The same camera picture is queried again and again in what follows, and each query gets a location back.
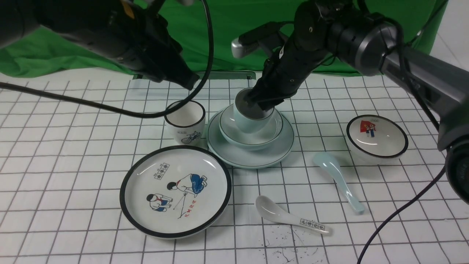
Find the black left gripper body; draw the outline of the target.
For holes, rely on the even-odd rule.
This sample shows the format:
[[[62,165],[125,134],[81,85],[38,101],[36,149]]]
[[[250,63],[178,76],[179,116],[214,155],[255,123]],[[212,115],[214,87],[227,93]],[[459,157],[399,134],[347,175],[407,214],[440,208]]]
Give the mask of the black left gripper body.
[[[140,7],[132,11],[134,17],[121,23],[130,52],[121,64],[151,81],[192,90],[199,77],[183,60],[182,47],[169,35],[167,20]]]

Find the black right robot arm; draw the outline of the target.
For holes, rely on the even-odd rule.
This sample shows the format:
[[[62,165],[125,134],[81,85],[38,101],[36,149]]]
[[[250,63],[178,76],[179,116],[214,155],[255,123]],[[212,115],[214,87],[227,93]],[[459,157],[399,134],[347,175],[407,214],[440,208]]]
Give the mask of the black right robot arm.
[[[447,179],[468,202],[468,72],[406,44],[402,27],[391,18],[362,11],[350,0],[301,3],[292,34],[265,62],[261,79],[244,100],[272,109],[293,97],[328,54],[364,76],[384,74],[423,110],[439,116],[437,148],[447,151]]]

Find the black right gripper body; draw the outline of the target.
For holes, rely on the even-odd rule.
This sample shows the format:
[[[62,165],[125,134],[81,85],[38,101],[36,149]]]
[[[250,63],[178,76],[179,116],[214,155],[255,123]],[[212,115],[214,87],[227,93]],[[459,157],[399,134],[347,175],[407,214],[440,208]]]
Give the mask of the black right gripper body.
[[[326,49],[307,51],[297,40],[288,39],[266,61],[262,77],[248,93],[248,105],[270,110],[293,97],[328,53]]]

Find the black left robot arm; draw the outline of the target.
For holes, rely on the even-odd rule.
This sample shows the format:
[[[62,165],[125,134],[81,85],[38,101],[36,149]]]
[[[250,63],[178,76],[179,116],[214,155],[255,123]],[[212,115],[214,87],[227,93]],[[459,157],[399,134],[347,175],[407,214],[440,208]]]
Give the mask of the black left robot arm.
[[[181,57],[182,47],[159,14],[163,0],[143,9],[132,0],[2,0],[1,47],[39,27],[151,81],[192,90],[199,75]]]

